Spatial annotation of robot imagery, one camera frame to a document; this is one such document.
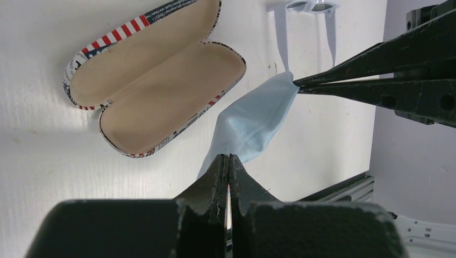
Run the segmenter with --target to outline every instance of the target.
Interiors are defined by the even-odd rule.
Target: tabletop
[[[124,157],[98,131],[100,111],[74,108],[62,87],[67,62],[85,45],[167,0],[2,0],[0,3],[0,257],[23,256],[46,213],[74,198],[173,198],[196,179],[217,115],[284,71],[273,0],[223,0],[210,40],[247,62],[222,100],[164,149]],[[340,0],[337,60],[382,41],[386,0]],[[295,78],[331,67],[323,15],[288,16]],[[249,174],[283,201],[297,200],[369,169],[375,107],[298,95]]]

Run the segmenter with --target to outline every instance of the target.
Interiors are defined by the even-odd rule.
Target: screw hole
[[[456,99],[449,94],[445,94],[440,99],[440,106],[444,110],[451,111],[456,107]]]
[[[392,108],[395,108],[396,105],[397,105],[397,100],[395,97],[391,96],[391,95],[386,95],[386,94],[383,94],[382,95],[382,99],[381,99],[381,104],[382,106],[384,106],[385,108],[388,108],[388,109],[392,109]]]
[[[287,9],[293,9],[293,8],[296,8],[296,7],[299,7],[299,6],[304,7],[304,5],[306,5],[306,4],[307,4],[307,2],[292,3],[292,4],[287,5]]]

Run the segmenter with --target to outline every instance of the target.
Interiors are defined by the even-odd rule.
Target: light blue cloth
[[[222,111],[198,178],[218,154],[236,154],[242,163],[260,155],[282,125],[298,93],[289,71],[278,74]]]

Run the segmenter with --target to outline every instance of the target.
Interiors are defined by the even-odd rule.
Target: glasses lens
[[[307,4],[307,2],[296,2],[296,3],[293,3],[293,4],[287,5],[287,9],[293,9],[293,8],[296,8],[296,7],[304,7],[306,4]]]
[[[316,4],[313,7],[312,12],[321,12],[330,8],[332,8],[332,5],[330,4]]]

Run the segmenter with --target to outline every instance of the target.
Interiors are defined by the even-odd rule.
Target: american flag pattern
[[[101,116],[103,115],[103,112],[112,104],[112,101],[107,101],[106,103],[102,103],[99,106],[81,106],[78,105],[72,98],[71,96],[71,90],[70,90],[70,82],[73,77],[73,75],[76,73],[76,71],[79,69],[81,65],[83,65],[85,62],[96,56],[97,54],[107,50],[109,47],[113,46],[117,42],[126,39],[130,37],[131,35],[135,34],[138,31],[143,30],[144,28],[150,26],[150,24],[156,22],[157,20],[160,20],[164,17],[167,17],[171,13],[174,13],[177,10],[180,10],[192,3],[195,3],[197,0],[173,0],[165,5],[162,5],[161,7],[158,7],[144,15],[141,15],[133,20],[130,20],[129,22],[125,23],[124,25],[120,26],[119,28],[109,32],[108,34],[102,36],[101,38],[97,39],[96,41],[92,42],[92,44],[89,44],[86,46],[84,49],[79,51],[79,53],[76,54],[76,56],[70,61],[70,63],[67,65],[65,69],[65,76],[63,79],[63,88],[68,96],[68,98],[71,100],[71,102],[77,106],[79,109],[82,110],[95,110],[98,108],[102,108],[102,112],[99,117],[99,122],[101,122]],[[219,0],[219,9],[217,13],[217,18],[214,22],[214,25],[212,26],[212,30],[215,28],[218,22],[218,18],[220,16],[220,10],[222,8],[222,0]],[[202,45],[205,44],[219,44],[222,45],[228,49],[230,49],[232,52],[234,52],[236,55],[238,55],[244,64],[246,64],[245,59],[238,54],[236,51],[234,51],[231,47],[219,43],[219,42],[201,42]],[[228,91],[230,91],[242,78],[244,77],[244,74],[242,74],[232,85],[230,85],[227,89],[223,90],[219,95],[215,96],[213,100],[211,100],[200,112],[196,113],[194,116],[192,116],[189,121],[183,125],[181,128],[179,128],[177,131],[172,133],[169,137],[167,137],[165,140],[163,140],[158,146],[153,148],[152,150],[146,152],[146,153],[138,153],[138,154],[131,154],[131,153],[126,153],[119,149],[117,146],[115,146],[109,139],[106,137],[106,135],[103,133],[103,130],[101,129],[101,124],[99,124],[99,130],[101,134],[103,135],[104,139],[113,147],[115,150],[120,152],[121,154],[132,157],[132,158],[142,158],[142,157],[148,157],[154,153],[156,153],[158,150],[163,148],[166,144],[168,144],[170,141],[175,139],[179,134],[181,134],[185,129],[187,129],[190,125],[192,125],[199,117],[201,117],[203,114],[209,110],[213,105],[215,105]]]

